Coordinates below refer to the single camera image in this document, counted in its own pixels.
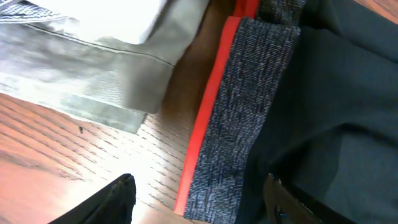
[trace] wooden surface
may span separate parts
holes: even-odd
[[[358,0],[398,23],[397,0]],[[164,104],[137,134],[0,95],[0,223],[47,223],[123,173],[137,182],[133,223],[193,223],[173,213],[190,132],[230,0],[213,0]]]

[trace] red fabric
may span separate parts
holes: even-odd
[[[207,82],[205,94],[200,104],[195,125],[193,127],[191,139],[188,145],[187,156],[184,162],[180,187],[178,189],[177,200],[175,202],[174,212],[183,215],[187,204],[189,188],[193,179],[193,173],[197,164],[200,147],[205,137],[207,124],[210,120],[213,105],[217,97],[218,88],[224,73],[224,67],[228,60],[229,50],[232,46],[236,29],[241,18],[229,17],[224,25],[221,34],[220,46],[218,47],[216,62],[211,71]]]
[[[236,0],[233,16],[254,19],[260,0]]]

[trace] folded gray garment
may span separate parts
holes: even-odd
[[[87,32],[71,18],[0,24],[0,92],[135,133],[144,112],[157,112],[207,4],[169,0],[141,45]]]

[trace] red stripe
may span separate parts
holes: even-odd
[[[183,215],[185,212],[189,188],[193,179],[193,173],[197,164],[200,147],[203,138],[205,137],[207,124],[210,120],[213,105],[217,97],[221,78],[223,77],[224,67],[228,60],[229,50],[232,46],[234,35],[240,20],[241,18],[238,17],[228,17],[221,34],[216,62],[207,82],[205,94],[203,95],[198,116],[195,121],[191,139],[188,145],[187,156],[185,158],[184,168],[181,176],[180,188],[178,190],[177,200],[175,202],[174,208],[174,212],[179,215]]]
[[[260,0],[236,0],[233,16],[254,19]]]

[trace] gray fabric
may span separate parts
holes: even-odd
[[[256,19],[297,26],[306,0],[260,0]]]
[[[207,3],[169,1],[141,45],[95,36],[74,19],[0,24],[0,92],[135,132],[143,112],[157,112]]]
[[[300,29],[242,19],[208,123],[184,217],[234,223],[246,158]]]
[[[0,10],[0,24],[42,22],[65,17],[27,1],[0,0],[0,8],[3,5],[8,7]]]

